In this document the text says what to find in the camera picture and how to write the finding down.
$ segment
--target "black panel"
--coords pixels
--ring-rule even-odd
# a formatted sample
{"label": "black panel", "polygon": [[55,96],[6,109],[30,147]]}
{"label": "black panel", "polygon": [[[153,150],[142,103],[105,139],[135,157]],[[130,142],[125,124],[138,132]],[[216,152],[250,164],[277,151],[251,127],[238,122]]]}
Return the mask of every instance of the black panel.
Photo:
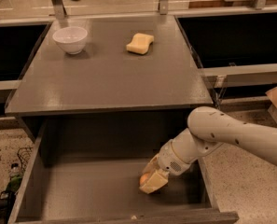
{"label": "black panel", "polygon": [[178,21],[203,67],[277,63],[277,13]]}
{"label": "black panel", "polygon": [[18,79],[46,26],[0,27],[0,80]]}

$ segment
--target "orange ball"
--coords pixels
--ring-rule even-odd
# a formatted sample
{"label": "orange ball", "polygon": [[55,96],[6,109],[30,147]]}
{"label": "orange ball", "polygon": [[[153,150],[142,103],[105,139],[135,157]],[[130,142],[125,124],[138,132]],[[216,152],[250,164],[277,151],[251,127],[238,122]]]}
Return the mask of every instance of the orange ball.
{"label": "orange ball", "polygon": [[150,175],[150,173],[145,173],[140,177],[140,181],[139,181],[140,185],[142,185],[147,180],[149,175]]}

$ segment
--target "robotic hand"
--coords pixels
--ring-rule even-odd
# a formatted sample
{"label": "robotic hand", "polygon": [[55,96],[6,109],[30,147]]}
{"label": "robotic hand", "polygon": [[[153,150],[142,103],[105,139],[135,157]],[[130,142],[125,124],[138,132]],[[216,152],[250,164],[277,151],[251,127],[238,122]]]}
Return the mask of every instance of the robotic hand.
{"label": "robotic hand", "polygon": [[277,166],[277,128],[239,121],[205,106],[190,113],[187,126],[147,164],[140,178],[141,191],[149,194],[160,189],[168,183],[169,175],[181,175],[198,157],[212,153],[223,143]]}

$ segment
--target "gray tabletop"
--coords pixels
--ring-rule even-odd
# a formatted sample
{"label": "gray tabletop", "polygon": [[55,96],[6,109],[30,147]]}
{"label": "gray tabletop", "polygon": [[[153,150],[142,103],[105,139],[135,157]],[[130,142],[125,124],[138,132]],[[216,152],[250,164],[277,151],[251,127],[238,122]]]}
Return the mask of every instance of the gray tabletop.
{"label": "gray tabletop", "polygon": [[[66,26],[89,31],[77,55],[52,40]],[[129,53],[136,33],[155,37],[146,55]],[[211,104],[173,16],[102,18],[53,22],[8,103],[9,115],[36,116],[148,110]]]}

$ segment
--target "white bowl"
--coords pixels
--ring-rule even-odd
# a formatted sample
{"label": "white bowl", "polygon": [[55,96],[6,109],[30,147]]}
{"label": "white bowl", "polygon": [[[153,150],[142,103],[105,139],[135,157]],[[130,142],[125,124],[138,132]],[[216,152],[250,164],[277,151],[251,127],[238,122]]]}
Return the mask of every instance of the white bowl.
{"label": "white bowl", "polygon": [[69,26],[57,30],[53,34],[53,40],[66,53],[78,54],[84,49],[88,31],[82,27]]}

